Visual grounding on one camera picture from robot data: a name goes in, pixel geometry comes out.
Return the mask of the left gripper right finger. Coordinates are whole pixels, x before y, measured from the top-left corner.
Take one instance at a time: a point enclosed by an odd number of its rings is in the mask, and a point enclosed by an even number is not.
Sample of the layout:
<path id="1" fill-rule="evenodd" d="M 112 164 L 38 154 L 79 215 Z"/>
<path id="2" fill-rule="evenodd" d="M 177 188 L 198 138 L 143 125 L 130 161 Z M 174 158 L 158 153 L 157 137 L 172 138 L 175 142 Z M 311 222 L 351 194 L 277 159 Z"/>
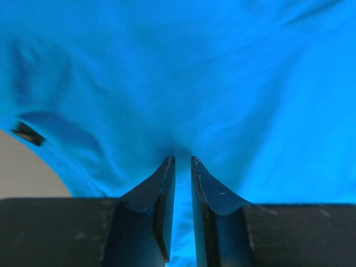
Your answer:
<path id="1" fill-rule="evenodd" d="M 252 204 L 191 158 L 198 266 L 354 266 L 355 205 Z"/>

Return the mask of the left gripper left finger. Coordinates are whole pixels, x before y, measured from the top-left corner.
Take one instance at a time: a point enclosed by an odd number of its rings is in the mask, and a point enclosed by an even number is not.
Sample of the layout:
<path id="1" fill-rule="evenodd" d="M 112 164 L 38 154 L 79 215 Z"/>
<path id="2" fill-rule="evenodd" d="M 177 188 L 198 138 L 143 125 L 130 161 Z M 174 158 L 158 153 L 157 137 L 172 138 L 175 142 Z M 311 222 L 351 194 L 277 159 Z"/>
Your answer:
<path id="1" fill-rule="evenodd" d="M 121 197 L 1 200 L 2 266 L 165 266 L 175 159 Z"/>

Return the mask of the blue t shirt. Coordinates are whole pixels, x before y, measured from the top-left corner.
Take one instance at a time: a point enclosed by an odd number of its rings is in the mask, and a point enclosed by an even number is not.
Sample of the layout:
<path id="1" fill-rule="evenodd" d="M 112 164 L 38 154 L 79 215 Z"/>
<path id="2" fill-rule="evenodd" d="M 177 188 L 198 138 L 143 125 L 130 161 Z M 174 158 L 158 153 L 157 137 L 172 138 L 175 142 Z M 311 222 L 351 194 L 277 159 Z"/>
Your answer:
<path id="1" fill-rule="evenodd" d="M 355 202 L 354 1 L 2 1 L 1 129 L 73 196 L 176 159 L 170 266 L 195 266 L 190 159 L 257 203 Z"/>

